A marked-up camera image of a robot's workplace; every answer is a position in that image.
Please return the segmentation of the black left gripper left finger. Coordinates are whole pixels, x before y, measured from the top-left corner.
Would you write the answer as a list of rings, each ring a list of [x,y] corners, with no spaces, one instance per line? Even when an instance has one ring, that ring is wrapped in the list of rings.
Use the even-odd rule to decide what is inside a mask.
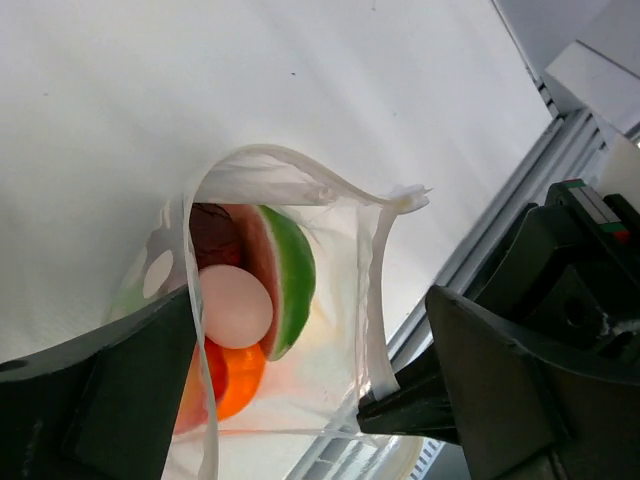
[[[158,479],[196,342],[181,287],[1,365],[4,479]]]

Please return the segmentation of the clear zip top bag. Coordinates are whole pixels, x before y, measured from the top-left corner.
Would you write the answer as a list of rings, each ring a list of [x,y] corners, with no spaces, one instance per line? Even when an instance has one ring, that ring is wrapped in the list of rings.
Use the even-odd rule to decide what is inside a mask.
[[[189,390],[165,479],[268,479],[266,452],[305,448],[317,436],[358,438],[337,413],[366,393],[394,392],[382,310],[385,246],[397,217],[423,208],[417,185],[369,194],[308,156],[249,145],[215,162],[170,199],[111,306],[119,319],[186,287],[184,320],[201,340],[222,318],[198,266],[206,243],[238,233],[241,266],[270,297],[271,324],[244,348],[225,344],[229,384]]]

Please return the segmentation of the light green toy starfruit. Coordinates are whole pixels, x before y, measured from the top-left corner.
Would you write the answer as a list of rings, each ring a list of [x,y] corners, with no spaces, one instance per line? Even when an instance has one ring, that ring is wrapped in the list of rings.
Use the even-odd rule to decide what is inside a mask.
[[[149,297],[144,296],[143,284],[135,285],[122,290],[115,299],[112,308],[105,319],[106,323],[117,321],[123,317],[129,316],[138,310],[150,305],[159,298],[158,293],[151,294]]]

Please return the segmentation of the dark red toy apple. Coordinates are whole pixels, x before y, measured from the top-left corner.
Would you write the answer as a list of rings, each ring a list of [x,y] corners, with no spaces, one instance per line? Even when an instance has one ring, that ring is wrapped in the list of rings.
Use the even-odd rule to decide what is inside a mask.
[[[242,239],[224,208],[217,204],[194,203],[189,228],[199,270],[214,265],[242,266]]]

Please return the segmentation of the toy watermelon slice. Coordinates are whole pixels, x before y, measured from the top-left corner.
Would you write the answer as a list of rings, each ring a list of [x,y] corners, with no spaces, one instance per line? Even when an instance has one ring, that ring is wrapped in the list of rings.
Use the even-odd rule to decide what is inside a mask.
[[[313,253],[301,228],[265,205],[239,206],[235,221],[245,265],[273,303],[272,323],[260,345],[269,361],[277,361],[293,347],[309,319],[316,288]]]

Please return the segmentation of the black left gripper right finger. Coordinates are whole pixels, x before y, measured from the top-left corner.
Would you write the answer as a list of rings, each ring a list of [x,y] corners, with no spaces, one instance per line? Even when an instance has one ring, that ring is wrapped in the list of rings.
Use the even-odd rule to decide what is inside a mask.
[[[433,286],[436,353],[474,479],[636,479],[639,370]]]

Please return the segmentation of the orange toy orange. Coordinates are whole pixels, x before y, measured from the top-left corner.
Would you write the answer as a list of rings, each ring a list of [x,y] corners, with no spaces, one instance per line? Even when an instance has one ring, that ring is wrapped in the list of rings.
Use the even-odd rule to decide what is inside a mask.
[[[262,381],[266,358],[259,344],[229,349],[205,339],[205,354],[213,384],[217,419],[241,412],[255,397]]]

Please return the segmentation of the pink toy egg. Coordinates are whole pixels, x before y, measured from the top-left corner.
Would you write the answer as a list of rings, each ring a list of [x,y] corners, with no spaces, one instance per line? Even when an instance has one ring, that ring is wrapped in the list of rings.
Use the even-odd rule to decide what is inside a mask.
[[[262,283],[235,266],[214,265],[199,272],[204,332],[228,349],[250,347],[267,334],[273,303]]]

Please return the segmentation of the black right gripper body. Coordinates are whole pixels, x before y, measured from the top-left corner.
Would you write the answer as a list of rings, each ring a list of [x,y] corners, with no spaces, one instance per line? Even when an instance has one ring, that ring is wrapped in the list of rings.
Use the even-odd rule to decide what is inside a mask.
[[[469,287],[483,308],[571,347],[639,357],[639,212],[618,194],[557,182],[528,203]]]

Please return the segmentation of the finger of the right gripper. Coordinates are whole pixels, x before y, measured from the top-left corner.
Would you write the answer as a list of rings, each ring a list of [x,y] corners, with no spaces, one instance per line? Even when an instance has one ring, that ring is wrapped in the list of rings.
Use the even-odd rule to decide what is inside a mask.
[[[458,431],[435,349],[426,349],[396,374],[400,389],[382,400],[359,402],[357,422],[366,434],[419,436],[458,444]]]

